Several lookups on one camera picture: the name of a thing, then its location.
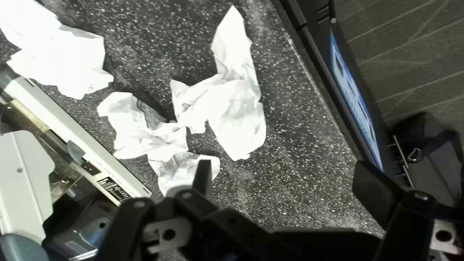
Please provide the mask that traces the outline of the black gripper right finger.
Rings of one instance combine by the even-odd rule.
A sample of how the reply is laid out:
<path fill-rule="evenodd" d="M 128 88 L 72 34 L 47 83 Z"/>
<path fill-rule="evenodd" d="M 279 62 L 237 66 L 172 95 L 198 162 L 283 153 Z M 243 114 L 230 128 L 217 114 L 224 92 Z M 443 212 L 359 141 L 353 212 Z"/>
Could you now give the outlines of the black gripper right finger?
<path fill-rule="evenodd" d="M 454 256 L 463 261 L 462 208 L 441 205 L 421 191 L 405 191 L 366 162 L 356 164 L 353 193 L 385 230 L 373 261 L 428 261 L 441 231 L 451 237 L 444 246 L 456 247 Z"/>

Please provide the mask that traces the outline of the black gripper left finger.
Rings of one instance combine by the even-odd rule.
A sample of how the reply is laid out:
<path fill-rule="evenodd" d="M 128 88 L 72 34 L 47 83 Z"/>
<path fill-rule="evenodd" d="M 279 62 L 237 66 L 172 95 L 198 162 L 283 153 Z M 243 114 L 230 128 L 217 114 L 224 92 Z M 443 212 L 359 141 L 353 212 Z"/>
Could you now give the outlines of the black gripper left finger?
<path fill-rule="evenodd" d="M 219 211 L 211 188 L 212 162 L 201 160 L 193 185 L 173 189 L 161 204 L 125 201 L 103 241 L 103 261 L 157 261 L 172 250 L 189 261 L 228 261 L 227 244 L 206 224 Z"/>

